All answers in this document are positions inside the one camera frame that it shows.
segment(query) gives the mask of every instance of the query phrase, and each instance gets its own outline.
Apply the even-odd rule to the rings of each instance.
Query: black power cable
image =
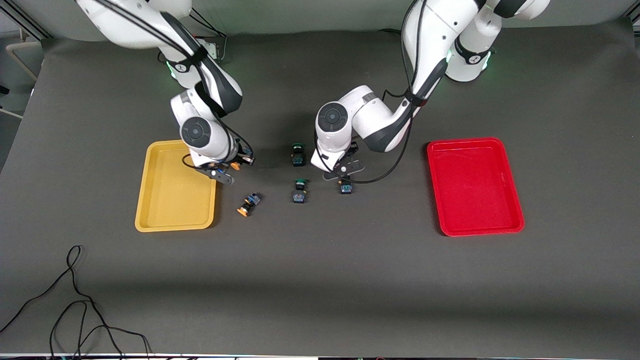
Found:
[[[212,169],[214,169],[213,167],[195,167],[195,166],[193,166],[193,165],[189,165],[189,164],[187,164],[187,162],[185,161],[185,159],[186,159],[186,158],[188,158],[189,156],[191,156],[191,154],[186,154],[185,156],[183,156],[183,157],[182,157],[182,164],[183,164],[184,166],[189,167],[189,168],[194,168],[194,169],[196,169],[196,170],[212,170]]]
[[[71,249],[69,249],[69,252],[67,253],[67,258],[66,258],[67,269],[65,271],[63,271],[62,274],[60,274],[56,278],[56,280],[43,293],[41,293],[41,294],[39,294],[39,295],[37,295],[37,296],[25,301],[25,303],[22,305],[22,307],[20,307],[18,312],[13,316],[13,318],[11,320],[9,320],[9,322],[2,329],[0,329],[0,334],[2,334],[18,318],[18,316],[20,316],[20,314],[25,309],[25,307],[27,307],[27,305],[29,305],[32,301],[35,301],[35,300],[43,297],[47,293],[49,293],[60,282],[60,279],[62,279],[68,273],[71,273],[71,280],[72,280],[72,284],[73,284],[73,287],[74,287],[74,291],[75,291],[75,293],[77,295],[82,296],[84,299],[75,300],[75,301],[71,302],[69,305],[67,305],[65,307],[65,309],[62,311],[62,313],[59,315],[58,319],[56,319],[56,322],[53,325],[53,328],[51,329],[51,333],[49,335],[49,351],[51,353],[51,358],[54,359],[54,356],[55,356],[55,353],[54,353],[54,350],[53,350],[53,339],[54,339],[56,330],[58,328],[58,325],[60,324],[60,321],[62,321],[62,318],[65,316],[67,311],[69,311],[72,307],[74,307],[75,305],[78,305],[78,304],[82,304],[84,306],[84,309],[83,309],[83,315],[82,315],[81,322],[80,322],[80,331],[79,331],[79,335],[78,335],[77,350],[76,350],[76,352],[74,352],[74,355],[73,355],[72,359],[76,358],[76,354],[78,354],[78,356],[81,358],[81,356],[82,356],[81,348],[84,345],[85,341],[89,338],[89,336],[93,333],[93,331],[96,328],[105,328],[105,329],[107,329],[107,333],[109,335],[109,339],[111,341],[111,344],[113,345],[115,350],[121,356],[123,356],[124,353],[122,352],[122,350],[120,350],[120,347],[116,344],[115,339],[113,338],[113,334],[112,334],[111,331],[112,330],[120,331],[120,332],[124,332],[124,333],[130,334],[130,335],[139,336],[143,340],[143,342],[145,344],[145,350],[147,351],[147,357],[148,357],[149,353],[152,352],[152,351],[151,351],[151,346],[150,346],[146,336],[144,336],[144,335],[142,335],[142,334],[140,334],[138,332],[128,331],[128,330],[124,330],[124,329],[121,329],[121,328],[118,328],[118,327],[112,327],[112,326],[108,325],[106,323],[105,319],[104,319],[104,316],[98,310],[95,300],[90,295],[87,295],[87,294],[81,292],[80,289],[78,288],[77,279],[76,279],[76,271],[75,271],[74,267],[75,267],[78,259],[80,258],[81,253],[82,253],[82,247],[80,245],[74,245],[73,247],[71,247]],[[87,313],[87,310],[88,310],[89,306],[91,306],[91,308],[93,309],[95,314],[99,317],[101,324],[98,325],[93,330],[91,330],[85,336],[85,338],[82,340],[83,328],[84,328],[84,320],[86,318],[86,313]]]
[[[383,33],[391,33],[391,34],[402,35],[402,31],[400,31],[398,29],[385,28],[385,29],[380,29],[378,31],[382,31]]]
[[[213,26],[204,16],[202,16],[202,14],[200,12],[198,12],[198,10],[196,10],[195,8],[192,9],[193,12],[195,12],[196,14],[198,14],[198,16],[204,21],[200,21],[198,20],[198,18],[196,18],[195,16],[189,14],[189,17],[192,18],[195,22],[199,23],[200,25],[202,25],[203,27],[215,32],[219,37],[223,37],[225,38],[224,44],[222,45],[222,55],[220,56],[220,61],[225,59],[225,56],[227,55],[227,41],[228,41],[228,36],[227,34],[223,33],[222,31],[219,31],[218,29],[216,29],[215,26]]]
[[[161,64],[166,64],[166,58],[164,58],[164,60],[160,59],[160,56],[162,56],[162,51],[158,51],[158,55],[156,56],[156,60],[161,63]]]
[[[215,32],[216,34],[218,34],[218,36],[221,37],[227,37],[227,34],[223,33],[222,31],[218,31],[218,29],[216,29],[213,25],[211,25],[211,23],[205,19],[204,16],[202,16],[202,14],[200,14],[198,12],[198,10],[196,10],[195,8],[192,9],[193,12],[195,12],[204,22],[206,22],[206,24],[204,24],[202,21],[198,20],[195,16],[193,15],[189,15],[189,17],[191,17],[193,20],[197,21],[200,25],[204,26],[205,28],[210,29],[211,31]]]
[[[413,7],[415,6],[415,4],[417,4],[417,2],[420,0],[413,0],[413,2],[411,3],[411,6],[409,6],[409,9],[407,10],[406,14],[404,15],[404,20],[403,20],[403,25],[402,25],[402,29],[404,31],[405,26],[406,26],[406,21],[409,18],[409,14],[411,13],[411,10],[413,9]],[[420,33],[422,32],[422,18],[424,15],[424,9],[426,8],[427,5],[427,1],[426,0],[422,0],[422,8],[420,9],[420,19],[418,20],[418,29],[417,29],[417,39],[416,39],[416,52],[415,52],[415,68],[413,70],[413,77],[410,79],[409,78],[409,70],[408,70],[408,64],[406,61],[406,57],[404,55],[404,36],[402,36],[401,34],[401,44],[402,44],[402,61],[403,61],[403,65],[404,65],[404,72],[406,74],[406,79],[407,79],[407,83],[409,86],[409,90],[412,89],[413,87],[413,83],[415,82],[415,78],[417,77],[418,74],[418,63],[419,63],[419,59],[420,59]],[[395,31],[390,31],[393,29],[382,29],[381,31],[387,31],[387,32],[394,32]],[[392,97],[402,97],[403,95],[394,95],[391,94],[388,90],[385,90],[385,93],[383,94],[383,99],[384,96],[386,96],[387,94],[391,95]],[[393,164],[393,166],[391,166],[391,168],[389,168],[389,170],[387,172],[385,172],[384,174],[382,174],[381,176],[378,176],[375,179],[371,179],[371,180],[364,180],[364,181],[357,181],[357,180],[353,180],[353,179],[347,179],[343,176],[341,176],[340,174],[338,174],[335,170],[331,170],[330,167],[324,162],[324,159],[322,157],[322,155],[320,154],[320,150],[319,150],[319,146],[318,146],[318,137],[317,137],[317,131],[314,129],[314,142],[316,143],[316,152],[318,154],[318,157],[320,158],[320,162],[322,162],[322,164],[324,165],[325,169],[329,170],[329,173],[331,173],[331,175],[339,178],[340,180],[344,180],[344,181],[350,181],[351,183],[354,184],[371,184],[371,183],[375,183],[376,181],[380,181],[382,179],[384,179],[385,177],[387,177],[389,174],[391,174],[396,167],[398,166],[398,164],[400,164],[400,161],[402,160],[403,156],[404,156],[404,152],[406,150],[407,144],[409,143],[409,137],[411,135],[411,128],[413,125],[413,116],[415,115],[415,110],[417,109],[417,107],[413,104],[410,105],[409,107],[409,114],[410,114],[410,118],[409,118],[409,125],[406,129],[406,135],[405,135],[405,139],[404,139],[404,145],[402,147],[402,150],[400,151],[400,154],[398,154],[398,157],[396,159],[396,162]]]

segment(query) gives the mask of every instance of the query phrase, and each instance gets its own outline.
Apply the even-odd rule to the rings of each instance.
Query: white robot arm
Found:
[[[414,0],[402,29],[404,51],[414,72],[405,99],[396,111],[391,111],[363,85],[338,101],[325,104],[316,116],[317,141],[311,163],[333,172],[348,153],[352,129],[372,151],[388,152],[397,147],[445,74],[458,81],[470,81],[480,74],[499,32],[500,16],[531,19],[548,3],[549,0]]]
[[[177,20],[191,11],[191,0],[76,0],[96,28],[114,44],[130,49],[160,48],[188,89],[171,99],[180,136],[194,167],[212,179],[231,184],[232,165],[253,163],[250,147],[242,148],[220,120],[236,111],[242,91]]]

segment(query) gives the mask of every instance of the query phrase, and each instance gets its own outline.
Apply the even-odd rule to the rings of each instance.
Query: gray backdrop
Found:
[[[292,168],[290,144],[311,148],[316,111],[355,86],[403,91],[399,38],[233,37],[224,68],[245,98],[227,122],[257,163],[220,189],[212,228],[148,234],[133,226],[142,166],[150,143],[178,137],[168,102],[178,84],[155,51],[48,45],[0,175],[2,322],[81,244],[81,289],[156,352],[640,357],[640,67],[628,21],[505,30],[477,81],[438,87],[396,172],[349,197],[318,170]],[[506,145],[519,234],[438,230],[424,146],[475,136]],[[359,156],[358,178],[371,178],[397,150]],[[308,204],[289,202],[298,177],[311,179]],[[235,208],[249,191],[265,198],[243,218]],[[76,299],[69,282],[0,335],[3,352],[48,351]],[[79,315],[60,324],[66,351]],[[113,351],[104,333],[92,350]]]

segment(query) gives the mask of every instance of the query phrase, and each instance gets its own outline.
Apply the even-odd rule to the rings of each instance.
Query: green status light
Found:
[[[486,60],[484,61],[484,65],[482,65],[482,69],[486,69],[487,65],[489,65],[489,58],[491,57],[491,51],[486,55]]]
[[[171,77],[175,79],[175,74],[173,73],[173,69],[171,68],[171,65],[169,65],[169,62],[166,62],[166,66],[169,68],[169,71],[171,72]]]

